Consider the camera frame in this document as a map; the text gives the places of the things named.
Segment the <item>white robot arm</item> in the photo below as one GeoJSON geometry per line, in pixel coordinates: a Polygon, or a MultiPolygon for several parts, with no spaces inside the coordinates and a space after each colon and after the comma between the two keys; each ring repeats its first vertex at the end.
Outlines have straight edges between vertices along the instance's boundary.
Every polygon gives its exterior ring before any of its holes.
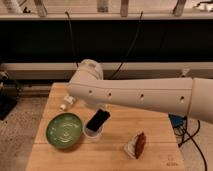
{"type": "Polygon", "coordinates": [[[87,102],[173,113],[213,124],[213,79],[104,80],[102,66],[85,59],[67,88],[70,96],[87,102]]]}

